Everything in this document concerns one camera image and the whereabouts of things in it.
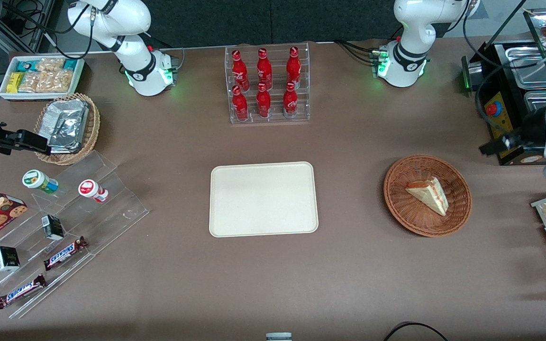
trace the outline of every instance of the coca-cola bottle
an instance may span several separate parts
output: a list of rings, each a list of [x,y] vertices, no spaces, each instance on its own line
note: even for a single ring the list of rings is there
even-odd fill
[[[273,87],[273,67],[271,67],[271,62],[267,58],[267,50],[265,48],[258,49],[256,69],[258,70],[258,82],[263,82],[267,86],[267,90],[271,90]]]
[[[286,93],[283,95],[283,115],[286,118],[296,117],[296,104],[299,100],[296,91],[294,91],[294,83],[288,82],[286,84]]]
[[[286,72],[288,72],[288,82],[294,83],[294,88],[300,87],[300,60],[299,60],[299,48],[290,47],[290,59],[286,64]]]
[[[236,117],[240,121],[247,121],[247,100],[244,95],[241,94],[239,86],[233,86],[233,109],[236,112]]]
[[[238,50],[231,52],[231,58],[233,58],[233,77],[236,80],[236,84],[239,85],[241,92],[250,90],[250,81],[247,80],[247,67],[246,63],[241,60],[241,54]]]
[[[264,82],[258,84],[256,102],[258,103],[258,114],[260,117],[269,117],[271,112],[271,95],[269,95],[269,91],[267,91],[267,86]]]

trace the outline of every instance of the brown table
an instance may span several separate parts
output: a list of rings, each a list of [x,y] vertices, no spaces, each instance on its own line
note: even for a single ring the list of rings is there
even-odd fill
[[[223,48],[188,50],[178,86],[152,98],[128,86],[113,54],[89,55],[79,91],[102,115],[97,150],[152,212],[26,317],[0,314],[0,339],[373,341],[407,320],[451,340],[546,335],[546,235],[529,207],[546,179],[479,154],[488,132],[459,93],[464,42],[438,40],[407,89],[336,45],[310,47],[312,119],[292,126],[230,125]],[[43,105],[2,100],[0,119],[32,129]],[[458,233],[419,237],[387,211],[386,170],[415,153],[444,158],[470,184]],[[210,235],[215,166],[293,161],[314,166],[317,231]],[[30,168],[63,170],[0,155],[0,192],[30,199],[20,181]]]

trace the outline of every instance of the wicker basket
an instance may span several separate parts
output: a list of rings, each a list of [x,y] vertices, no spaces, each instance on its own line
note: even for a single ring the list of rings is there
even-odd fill
[[[425,181],[429,176],[437,177],[446,193],[446,216],[438,215],[406,191],[409,183]],[[430,155],[413,155],[395,162],[386,174],[383,190],[387,207],[397,221],[425,237],[455,233],[471,214],[471,192],[461,173],[451,164]]]
[[[88,97],[81,93],[74,93],[73,95],[60,97],[60,99],[54,99],[54,102],[57,101],[70,101],[72,99],[81,99],[86,101],[90,106],[90,111],[87,117],[87,123],[85,124],[84,138],[82,141],[82,148],[80,151],[74,154],[52,154],[52,155],[43,155],[41,153],[36,153],[37,157],[49,163],[58,164],[59,166],[69,166],[70,164],[77,163],[81,161],[84,157],[94,149],[96,140],[98,138],[98,129],[100,128],[100,114],[98,113],[98,108],[94,105],[94,102]],[[47,106],[44,110],[41,111],[41,115],[37,119],[37,124],[33,132],[37,134],[39,128],[41,127],[41,120],[44,118],[44,113],[46,112]]]

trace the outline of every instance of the snickers bar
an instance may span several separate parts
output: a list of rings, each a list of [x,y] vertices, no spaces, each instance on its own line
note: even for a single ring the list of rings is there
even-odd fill
[[[19,287],[15,291],[12,291],[11,293],[9,293],[9,294],[7,294],[5,296],[1,296],[0,297],[0,309],[6,308],[10,304],[12,304],[12,302],[17,300],[18,298],[20,298],[22,296],[26,296],[29,293],[31,293],[32,291],[40,289],[42,287],[47,287],[47,283],[46,283],[46,279],[44,278],[44,276],[39,275],[39,276],[37,276],[36,279],[34,279],[33,281],[23,285],[22,287]]]
[[[70,244],[66,248],[63,248],[59,253],[53,255],[50,259],[44,261],[45,270],[52,270],[54,267],[62,264],[65,260],[69,259],[77,251],[85,248],[87,242],[84,237],[81,236],[79,239],[76,239],[73,244]]]

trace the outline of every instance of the stainless steel tray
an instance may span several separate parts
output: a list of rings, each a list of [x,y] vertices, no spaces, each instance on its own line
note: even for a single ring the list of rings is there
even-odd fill
[[[524,102],[530,112],[546,106],[546,91],[528,91],[524,95]]]
[[[522,66],[542,60],[540,51],[533,46],[512,47],[505,51],[511,66]],[[533,65],[524,69],[511,69],[518,86],[524,90],[546,89],[546,65]]]

